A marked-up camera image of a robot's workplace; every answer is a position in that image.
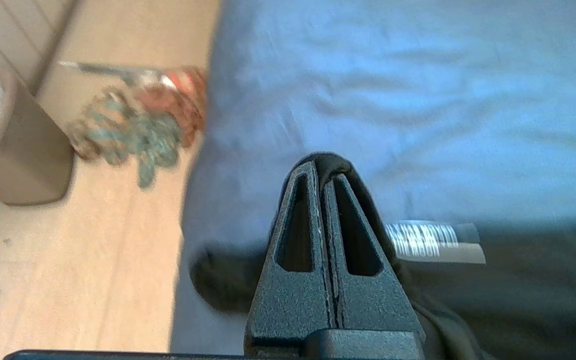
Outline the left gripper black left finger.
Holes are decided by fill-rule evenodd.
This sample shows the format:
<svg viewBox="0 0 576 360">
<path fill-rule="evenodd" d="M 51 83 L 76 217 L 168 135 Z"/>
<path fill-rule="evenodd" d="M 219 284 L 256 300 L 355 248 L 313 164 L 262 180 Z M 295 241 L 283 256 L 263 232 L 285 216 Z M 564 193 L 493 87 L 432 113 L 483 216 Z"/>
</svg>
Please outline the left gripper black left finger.
<svg viewBox="0 0 576 360">
<path fill-rule="evenodd" d="M 247 316 L 247 351 L 300 351 L 334 323 L 320 193 L 313 161 L 286 178 Z"/>
</svg>

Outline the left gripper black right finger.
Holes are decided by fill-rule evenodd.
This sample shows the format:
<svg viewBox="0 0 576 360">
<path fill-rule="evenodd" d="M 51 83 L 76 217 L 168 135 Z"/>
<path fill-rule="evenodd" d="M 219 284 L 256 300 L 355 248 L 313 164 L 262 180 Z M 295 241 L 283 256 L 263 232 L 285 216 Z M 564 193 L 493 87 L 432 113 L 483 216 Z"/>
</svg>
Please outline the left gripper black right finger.
<svg viewBox="0 0 576 360">
<path fill-rule="evenodd" d="M 322 210 L 336 326 L 410 332 L 424 341 L 418 315 L 345 175 L 324 185 Z"/>
</svg>

